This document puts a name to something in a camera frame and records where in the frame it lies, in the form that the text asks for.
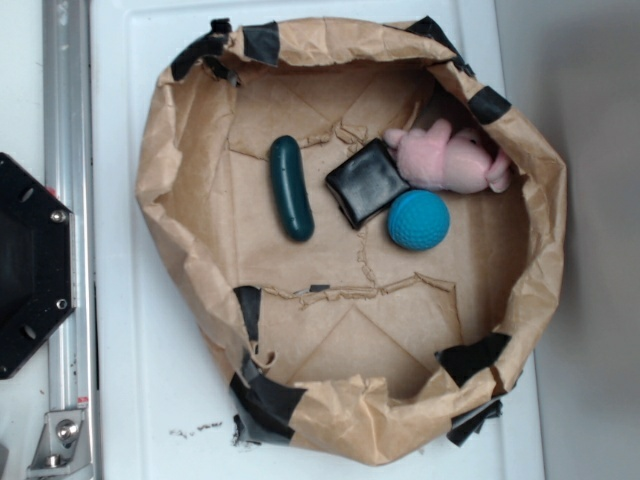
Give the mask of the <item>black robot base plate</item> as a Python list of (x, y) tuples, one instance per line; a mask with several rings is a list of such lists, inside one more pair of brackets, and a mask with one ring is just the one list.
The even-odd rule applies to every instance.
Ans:
[(73, 213), (1, 155), (1, 378), (13, 377), (74, 311)]

